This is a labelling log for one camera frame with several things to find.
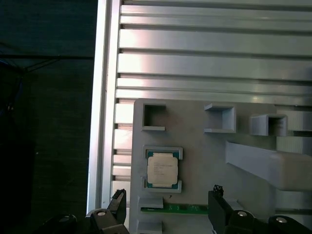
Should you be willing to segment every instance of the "green circuit board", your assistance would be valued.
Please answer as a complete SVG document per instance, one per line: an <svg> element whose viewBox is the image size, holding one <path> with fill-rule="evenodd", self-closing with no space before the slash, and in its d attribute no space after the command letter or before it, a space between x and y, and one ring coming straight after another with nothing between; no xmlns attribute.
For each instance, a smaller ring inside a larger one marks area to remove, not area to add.
<svg viewBox="0 0 312 234"><path fill-rule="evenodd" d="M207 215L208 206L164 203L164 208L141 208L145 213Z"/></svg>

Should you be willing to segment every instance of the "gray 3d-printed tray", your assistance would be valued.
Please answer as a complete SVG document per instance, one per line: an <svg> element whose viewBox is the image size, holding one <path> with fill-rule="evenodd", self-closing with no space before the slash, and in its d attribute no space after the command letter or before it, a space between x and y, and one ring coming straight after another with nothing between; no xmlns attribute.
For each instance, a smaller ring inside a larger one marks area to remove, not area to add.
<svg viewBox="0 0 312 234"><path fill-rule="evenodd" d="M287 125L268 118L266 121L252 118L276 117L275 114L275 106L269 104L137 100L133 122L130 233L209 232L211 224L207 215L143 213L141 208L162 208L162 202L207 205L208 191L215 184L224 187L225 197L237 199L255 216L273 215L275 188L266 180L227 164L226 142L275 150L274 135L283 134ZM154 147L160 152L162 147L164 152L170 152L167 147L182 148L183 158L178 161L180 191L146 186L146 149Z"/></svg>

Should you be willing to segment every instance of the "bolt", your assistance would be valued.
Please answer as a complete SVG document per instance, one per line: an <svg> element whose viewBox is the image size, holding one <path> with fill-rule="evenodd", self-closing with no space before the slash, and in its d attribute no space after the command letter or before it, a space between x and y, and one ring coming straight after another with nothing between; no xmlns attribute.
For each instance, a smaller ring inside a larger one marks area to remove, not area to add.
<svg viewBox="0 0 312 234"><path fill-rule="evenodd" d="M243 212L243 211L239 211L238 215L241 216L241 217L247 216L247 214L245 212Z"/></svg>
<svg viewBox="0 0 312 234"><path fill-rule="evenodd" d="M103 215L106 215L106 212L104 212L104 211L98 212L98 216L103 216Z"/></svg>
<svg viewBox="0 0 312 234"><path fill-rule="evenodd" d="M276 221L279 222L279 223L287 223L287 220L282 218L282 217L277 217Z"/></svg>
<svg viewBox="0 0 312 234"><path fill-rule="evenodd" d="M69 216L64 216L63 218L61 218L61 219L59 220L59 222L62 223L62 222L66 222L66 221L68 221L68 220L69 220Z"/></svg>

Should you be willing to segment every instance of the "metal frame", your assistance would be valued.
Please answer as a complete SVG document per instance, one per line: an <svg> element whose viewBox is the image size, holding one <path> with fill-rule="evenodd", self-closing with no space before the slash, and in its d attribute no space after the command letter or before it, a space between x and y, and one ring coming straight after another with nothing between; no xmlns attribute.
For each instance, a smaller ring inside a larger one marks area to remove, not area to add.
<svg viewBox="0 0 312 234"><path fill-rule="evenodd" d="M91 129L90 129L90 152L89 152L89 171L88 171L88 194L87 194L87 213L100 208L99 191L101 189L100 176L102 172L101 155L103 151L103 128L105 111L106 89L106 64L107 64L107 44L109 28L107 27L110 19L110 6L107 0L98 0L97 5L97 35L96 51L94 62L94 77L92 90L92 110L91 110Z"/></svg>
<svg viewBox="0 0 312 234"><path fill-rule="evenodd" d="M310 9L309 0L130 0L122 5L100 0L88 210L105 208L112 187L130 187L137 98L274 104L289 124L287 137L277 138L277 149L311 154ZM251 44L240 43L247 37ZM214 44L207 44L212 39ZM292 137L298 133L303 137ZM303 199L311 196L290 194L300 200L294 207L312 207L311 199ZM276 199L289 209L289 196L276 194Z"/></svg>

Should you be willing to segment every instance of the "gray block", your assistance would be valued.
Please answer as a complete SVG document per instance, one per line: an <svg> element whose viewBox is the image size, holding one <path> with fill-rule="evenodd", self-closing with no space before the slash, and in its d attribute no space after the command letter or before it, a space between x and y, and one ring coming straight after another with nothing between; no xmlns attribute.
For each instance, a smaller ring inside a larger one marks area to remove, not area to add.
<svg viewBox="0 0 312 234"><path fill-rule="evenodd" d="M139 234L162 234L161 222L139 222L137 225Z"/></svg>
<svg viewBox="0 0 312 234"><path fill-rule="evenodd" d="M286 115L254 115L250 117L250 134L285 137L288 130L287 125Z"/></svg>
<svg viewBox="0 0 312 234"><path fill-rule="evenodd" d="M140 197L138 200L138 208L141 209L142 207L162 209L164 208L164 202L161 197L157 198Z"/></svg>
<svg viewBox="0 0 312 234"><path fill-rule="evenodd" d="M210 104L204 107L208 113L205 133L236 133L236 109L233 105Z"/></svg>
<svg viewBox="0 0 312 234"><path fill-rule="evenodd" d="M166 105L163 103L144 103L142 105L142 130L165 131Z"/></svg>
<svg viewBox="0 0 312 234"><path fill-rule="evenodd" d="M312 190L312 157L226 143L226 162L285 191Z"/></svg>

